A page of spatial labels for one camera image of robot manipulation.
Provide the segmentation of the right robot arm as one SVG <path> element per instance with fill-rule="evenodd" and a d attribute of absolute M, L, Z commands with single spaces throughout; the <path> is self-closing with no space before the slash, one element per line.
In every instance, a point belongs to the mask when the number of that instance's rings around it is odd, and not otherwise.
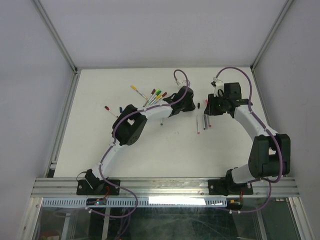
<path fill-rule="evenodd" d="M 250 98 L 242 97 L 238 82 L 214 80 L 214 92 L 208 95 L 204 113 L 208 116 L 229 114 L 244 128 L 252 140 L 248 163 L 229 169 L 218 180 L 209 180 L 211 195 L 253 194 L 252 183 L 269 178 L 277 182 L 291 170 L 291 139 L 269 128 L 255 114 Z"/>

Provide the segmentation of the grey purple pen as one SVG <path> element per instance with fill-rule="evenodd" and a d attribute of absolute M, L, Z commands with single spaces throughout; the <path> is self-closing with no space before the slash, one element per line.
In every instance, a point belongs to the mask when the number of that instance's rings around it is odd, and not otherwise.
<path fill-rule="evenodd" d="M 204 130 L 208 129 L 207 117 L 205 114 L 203 115 L 203 129 Z"/>

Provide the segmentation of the purple capped marker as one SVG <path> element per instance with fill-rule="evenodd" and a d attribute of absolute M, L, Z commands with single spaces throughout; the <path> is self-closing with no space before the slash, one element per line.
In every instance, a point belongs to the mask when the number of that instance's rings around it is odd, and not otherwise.
<path fill-rule="evenodd" d="M 199 116 L 196 116 L 196 132 L 199 135 L 200 134 L 200 128 L 199 128 Z"/>

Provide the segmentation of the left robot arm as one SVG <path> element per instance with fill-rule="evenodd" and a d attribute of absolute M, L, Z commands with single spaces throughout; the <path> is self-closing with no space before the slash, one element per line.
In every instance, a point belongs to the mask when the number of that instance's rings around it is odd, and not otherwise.
<path fill-rule="evenodd" d="M 77 181 L 76 194 L 79 196 L 104 195 L 109 192 L 114 195 L 116 183 L 108 183 L 105 180 L 112 172 L 121 149 L 137 142 L 148 121 L 195 110 L 193 97 L 194 91 L 188 86 L 182 86 L 177 93 L 165 98 L 160 97 L 151 105 L 137 108 L 129 104 L 125 107 L 112 126 L 113 141 L 101 160 L 85 172 L 84 179 Z"/>

